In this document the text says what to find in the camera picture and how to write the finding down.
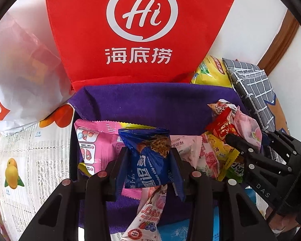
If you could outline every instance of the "red wrapper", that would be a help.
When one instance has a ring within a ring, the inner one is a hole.
[[[235,126],[230,121],[231,113],[231,108],[227,107],[211,124],[207,125],[205,129],[223,142],[225,142],[226,134],[232,133],[236,136],[239,136]]]

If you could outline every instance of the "white wall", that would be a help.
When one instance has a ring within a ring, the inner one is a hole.
[[[9,12],[22,27],[58,53],[45,0],[17,0]],[[210,54],[258,63],[278,32],[285,13],[286,7],[279,0],[235,0]]]
[[[291,135],[301,141],[301,27],[269,79]]]

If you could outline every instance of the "screw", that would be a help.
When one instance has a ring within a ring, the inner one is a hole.
[[[102,171],[99,171],[97,173],[97,175],[100,177],[100,178],[104,178],[107,176],[107,172],[105,170],[102,170]]]
[[[66,179],[64,179],[64,180],[62,181],[62,184],[63,184],[64,186],[68,186],[70,183],[71,183],[71,180],[70,180],[69,178],[66,178]]]
[[[236,185],[236,180],[235,179],[229,179],[228,183],[231,185],[231,186],[235,186]]]
[[[202,173],[199,172],[199,171],[193,171],[192,172],[192,176],[195,177],[195,178],[199,178],[201,175],[202,175]]]

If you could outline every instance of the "wooden trim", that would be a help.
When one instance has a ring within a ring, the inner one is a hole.
[[[287,10],[280,31],[275,36],[269,49],[258,63],[260,69],[265,70],[267,75],[273,71],[289,48],[299,26],[297,19],[289,10]]]

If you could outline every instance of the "translucent plastic bag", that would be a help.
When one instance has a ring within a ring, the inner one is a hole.
[[[70,96],[61,60],[6,14],[0,21],[0,131],[21,131]]]

